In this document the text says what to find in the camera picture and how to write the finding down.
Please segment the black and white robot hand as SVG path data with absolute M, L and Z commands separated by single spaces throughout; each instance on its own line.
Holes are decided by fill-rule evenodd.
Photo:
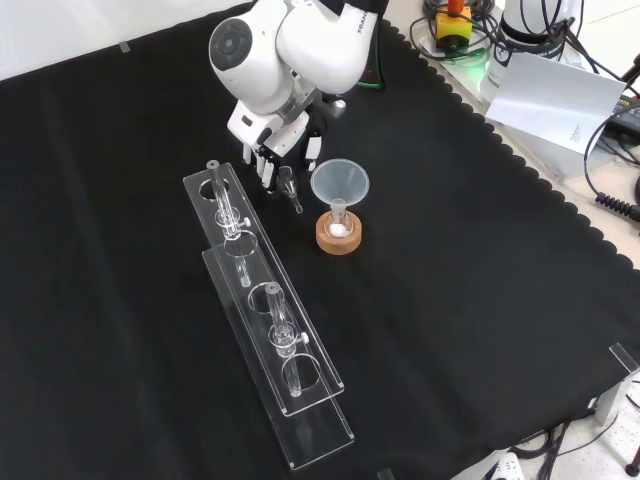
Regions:
M 343 97 L 324 93 L 286 124 L 277 114 L 258 115 L 238 102 L 227 127 L 243 145 L 243 162 L 255 168 L 263 189 L 272 193 L 282 167 L 315 170 L 327 120 L 340 117 L 346 106 Z

